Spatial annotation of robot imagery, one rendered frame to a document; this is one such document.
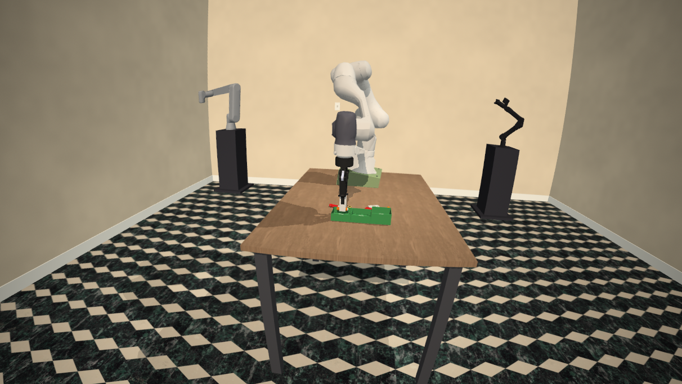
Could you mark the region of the green three-compartment bin rack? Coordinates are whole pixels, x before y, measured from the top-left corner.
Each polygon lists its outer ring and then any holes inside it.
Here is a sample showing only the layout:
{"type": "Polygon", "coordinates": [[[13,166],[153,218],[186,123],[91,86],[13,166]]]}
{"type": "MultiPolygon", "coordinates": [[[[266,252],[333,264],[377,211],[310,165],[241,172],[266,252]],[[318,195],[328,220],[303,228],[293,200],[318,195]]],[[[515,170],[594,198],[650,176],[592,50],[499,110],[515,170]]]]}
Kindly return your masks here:
{"type": "Polygon", "coordinates": [[[391,208],[348,208],[348,212],[340,212],[339,210],[336,210],[336,208],[337,207],[334,207],[331,212],[331,221],[356,222],[372,225],[391,225],[391,208]]]}

